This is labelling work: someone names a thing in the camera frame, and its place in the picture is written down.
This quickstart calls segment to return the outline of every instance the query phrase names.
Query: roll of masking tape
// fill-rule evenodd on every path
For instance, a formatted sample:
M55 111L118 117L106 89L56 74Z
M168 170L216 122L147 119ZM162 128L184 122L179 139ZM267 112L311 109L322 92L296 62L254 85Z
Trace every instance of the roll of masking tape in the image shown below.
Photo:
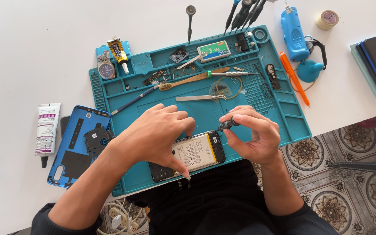
M316 18L317 27L325 31L331 30L338 22L339 16L332 10L325 10Z

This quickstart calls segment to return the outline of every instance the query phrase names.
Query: person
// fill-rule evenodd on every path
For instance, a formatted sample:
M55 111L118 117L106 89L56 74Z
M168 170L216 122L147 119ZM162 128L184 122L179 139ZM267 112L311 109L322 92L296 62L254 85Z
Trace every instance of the person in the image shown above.
M31 234L96 234L105 200L139 161L173 168L185 177L127 197L136 206L149 206L150 235L338 234L295 190L278 148L278 125L251 106L237 106L219 121L231 117L252 130L246 143L224 130L228 145L244 159L189 176L171 147L184 131L193 133L195 120L175 105L148 109L109 142L56 204L37 213ZM250 161L261 165L264 191Z

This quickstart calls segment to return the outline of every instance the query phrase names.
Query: sleeve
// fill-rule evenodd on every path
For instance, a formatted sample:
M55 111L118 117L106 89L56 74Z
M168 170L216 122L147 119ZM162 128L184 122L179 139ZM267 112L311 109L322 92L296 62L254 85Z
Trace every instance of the sleeve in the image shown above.
M97 221L86 229L82 230L70 230L53 223L49 217L49 211L53 208L54 203L46 204L41 210L34 216L31 223L31 235L95 235L97 234L97 228L102 224L101 218L98 216Z
M335 229L320 218L316 212L304 203L298 211L284 216L271 215L271 220L278 228L279 234L285 235L337 235Z

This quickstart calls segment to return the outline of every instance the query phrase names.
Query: phone battery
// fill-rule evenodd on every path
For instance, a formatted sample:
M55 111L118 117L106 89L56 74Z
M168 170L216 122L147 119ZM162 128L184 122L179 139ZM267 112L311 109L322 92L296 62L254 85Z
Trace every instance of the phone battery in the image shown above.
M175 142L172 154L184 163L189 172L217 164L208 134Z
M204 52L207 52L207 56L201 59L202 64L230 56L230 50L225 40L209 45L200 46L197 48L197 51L199 55L201 55Z

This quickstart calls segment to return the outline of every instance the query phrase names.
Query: blue watch face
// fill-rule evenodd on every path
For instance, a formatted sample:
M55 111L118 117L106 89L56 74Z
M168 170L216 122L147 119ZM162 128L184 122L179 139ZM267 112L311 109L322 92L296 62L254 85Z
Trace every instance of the blue watch face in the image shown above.
M110 64L103 64L99 68L99 72L104 77L110 77L114 73L114 67L112 67Z

